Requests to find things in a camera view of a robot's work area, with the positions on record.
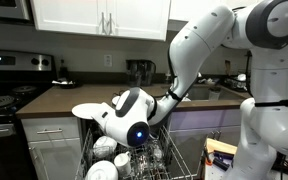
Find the backsplash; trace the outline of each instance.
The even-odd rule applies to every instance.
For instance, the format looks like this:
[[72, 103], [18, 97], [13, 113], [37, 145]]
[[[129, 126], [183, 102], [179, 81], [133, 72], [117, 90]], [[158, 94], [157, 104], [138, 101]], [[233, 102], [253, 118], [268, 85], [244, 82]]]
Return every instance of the backsplash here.
[[[156, 63], [158, 73], [165, 73], [168, 70], [167, 51], [176, 34], [168, 31], [167, 41], [158, 42], [36, 31], [32, 26], [0, 24], [0, 49], [51, 54], [55, 56], [57, 67], [64, 59], [69, 71], [125, 72], [126, 59], [150, 59]], [[106, 54], [112, 55], [112, 67], [104, 66]], [[231, 61], [233, 72], [245, 69], [245, 54], [246, 50], [219, 47], [205, 61], [200, 72], [225, 74], [224, 60]]]

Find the countertop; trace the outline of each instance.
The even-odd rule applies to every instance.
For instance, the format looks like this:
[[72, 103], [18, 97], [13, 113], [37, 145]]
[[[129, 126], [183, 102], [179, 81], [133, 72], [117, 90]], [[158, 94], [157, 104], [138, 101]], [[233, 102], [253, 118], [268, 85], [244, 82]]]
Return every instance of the countertop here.
[[[142, 87], [144, 91], [152, 96], [165, 94], [165, 84], [156, 84], [149, 87]], [[74, 106], [82, 103], [111, 104], [114, 93], [128, 90], [127, 85], [93, 85], [85, 84], [74, 89], [61, 89], [53, 86], [48, 91], [34, 99], [28, 105], [20, 109], [16, 115], [19, 119], [28, 118], [50, 118], [50, 117], [73, 117], [71, 110]], [[219, 100], [219, 101], [190, 101], [181, 102], [174, 111], [198, 111], [216, 109], [238, 109], [244, 99], [248, 98], [247, 93], [237, 93], [241, 99]]]

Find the dishwasher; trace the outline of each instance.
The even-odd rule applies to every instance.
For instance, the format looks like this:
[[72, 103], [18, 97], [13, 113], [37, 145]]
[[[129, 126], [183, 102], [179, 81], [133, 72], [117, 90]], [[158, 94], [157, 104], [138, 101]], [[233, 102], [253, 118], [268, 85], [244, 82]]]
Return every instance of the dishwasher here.
[[[158, 179], [193, 179], [192, 174], [188, 170], [180, 152], [172, 141], [169, 132], [163, 126], [159, 129], [158, 135], [136, 148], [127, 148], [120, 144], [117, 145], [115, 151], [103, 158], [94, 155], [93, 142], [100, 137], [100, 130], [94, 131], [89, 128], [84, 138], [84, 145], [80, 163], [77, 168], [75, 180], [87, 180], [90, 167], [98, 161], [106, 160], [114, 162], [116, 155], [120, 153], [130, 152], [131, 154], [131, 173], [124, 177], [123, 180], [158, 180]], [[154, 154], [159, 149], [161, 156]]]

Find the humanoid robot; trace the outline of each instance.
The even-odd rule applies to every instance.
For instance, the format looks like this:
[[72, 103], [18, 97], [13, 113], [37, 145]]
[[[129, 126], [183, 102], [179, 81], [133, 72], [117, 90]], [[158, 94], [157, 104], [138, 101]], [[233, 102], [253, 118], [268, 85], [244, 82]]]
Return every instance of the humanoid robot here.
[[102, 103], [96, 111], [74, 113], [73, 109], [73, 113], [95, 119], [120, 144], [139, 146], [150, 129], [165, 123], [195, 82], [205, 59], [221, 44], [249, 49], [253, 55], [253, 98], [241, 104], [241, 138], [223, 179], [269, 179], [277, 151], [288, 155], [288, 0], [265, 0], [237, 12], [226, 5], [213, 6], [190, 20], [173, 39], [168, 53], [174, 81], [162, 99], [131, 88], [121, 95], [115, 109]]

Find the stove knob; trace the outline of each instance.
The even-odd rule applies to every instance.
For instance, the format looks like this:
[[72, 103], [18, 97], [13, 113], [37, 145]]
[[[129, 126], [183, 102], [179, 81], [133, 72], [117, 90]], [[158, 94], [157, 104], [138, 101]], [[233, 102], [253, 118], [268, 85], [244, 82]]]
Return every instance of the stove knob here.
[[36, 58], [33, 58], [31, 60], [31, 63], [34, 64], [34, 65], [38, 65], [40, 63], [40, 61], [38, 59], [36, 59]]
[[48, 66], [50, 64], [50, 62], [48, 60], [46, 60], [46, 59], [43, 59], [42, 64], [44, 66]]

